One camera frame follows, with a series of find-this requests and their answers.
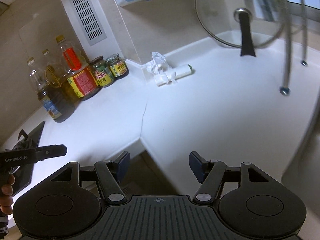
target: yellow bottle cap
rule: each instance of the yellow bottle cap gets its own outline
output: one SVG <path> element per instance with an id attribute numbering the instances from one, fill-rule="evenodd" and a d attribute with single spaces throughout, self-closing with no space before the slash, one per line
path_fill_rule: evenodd
<path id="1" fill-rule="evenodd" d="M 63 40 L 64 40 L 64 36 L 63 35 L 59 35 L 59 36 L 56 37 L 57 43 L 59 43 L 59 42 L 61 42 Z"/>

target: air vent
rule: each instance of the air vent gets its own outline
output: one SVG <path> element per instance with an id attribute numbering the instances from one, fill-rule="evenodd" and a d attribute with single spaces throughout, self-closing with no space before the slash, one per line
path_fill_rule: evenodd
<path id="1" fill-rule="evenodd" d="M 70 0 L 70 3 L 90 46 L 107 37 L 90 0 Z"/>

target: black robotic gripper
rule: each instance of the black robotic gripper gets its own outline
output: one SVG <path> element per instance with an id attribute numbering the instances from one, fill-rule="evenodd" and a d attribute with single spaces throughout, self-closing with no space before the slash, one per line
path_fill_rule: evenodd
<path id="1" fill-rule="evenodd" d="M 127 199 L 118 184 L 129 163 L 128 152 L 92 167 L 71 162 L 29 190 L 13 208 L 22 240 L 300 239 L 305 205 L 252 163 L 227 167 L 191 152 L 189 166 L 202 184 L 192 199 Z M 95 181 L 100 199 L 82 181 Z M 238 188 L 221 198 L 225 182 Z"/>

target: cooking oil bottle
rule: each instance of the cooking oil bottle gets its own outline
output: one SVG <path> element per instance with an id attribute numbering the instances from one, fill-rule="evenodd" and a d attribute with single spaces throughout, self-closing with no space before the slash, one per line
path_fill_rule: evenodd
<path id="1" fill-rule="evenodd" d="M 70 97 L 61 87 L 50 85 L 45 75 L 45 68 L 36 63 L 33 57 L 28 60 L 28 66 L 31 86 L 37 92 L 39 101 L 49 115 L 57 123 L 68 119 L 76 109 Z"/>
<path id="2" fill-rule="evenodd" d="M 92 67 L 86 62 L 72 42 L 66 41 L 63 35 L 56 38 L 60 52 L 68 64 L 68 81 L 81 101 L 87 100 L 98 93 L 101 87 L 93 73 Z"/>
<path id="3" fill-rule="evenodd" d="M 56 58 L 49 52 L 48 49 L 42 52 L 46 62 L 45 77 L 53 88 L 62 88 L 62 90 L 69 96 L 71 101 L 77 107 L 79 105 L 79 98 L 74 92 L 73 88 L 67 80 L 68 72 L 66 67 L 58 63 Z"/>

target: green jar lid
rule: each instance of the green jar lid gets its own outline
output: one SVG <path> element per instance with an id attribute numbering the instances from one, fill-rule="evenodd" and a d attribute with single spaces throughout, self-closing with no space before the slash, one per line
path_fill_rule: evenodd
<path id="1" fill-rule="evenodd" d="M 111 62 L 111 61 L 114 61 L 115 59 L 119 58 L 119 54 L 113 54 L 112 56 L 108 57 L 106 59 L 106 62 Z"/>
<path id="2" fill-rule="evenodd" d="M 103 60 L 103 56 L 96 57 L 94 60 L 90 61 L 89 64 L 90 65 L 95 65 L 96 63 L 98 63 L 101 60 Z"/>

